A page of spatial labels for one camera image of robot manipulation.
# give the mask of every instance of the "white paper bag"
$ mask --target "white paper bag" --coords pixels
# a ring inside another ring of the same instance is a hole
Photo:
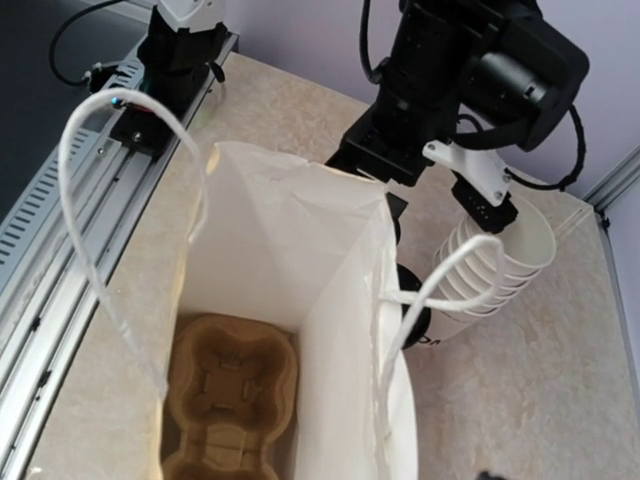
[[[401,308],[393,222],[381,184],[241,143],[216,146],[209,215],[192,245],[181,314],[220,313],[298,335],[296,441],[286,478],[417,478],[403,358],[376,428],[382,359]]]

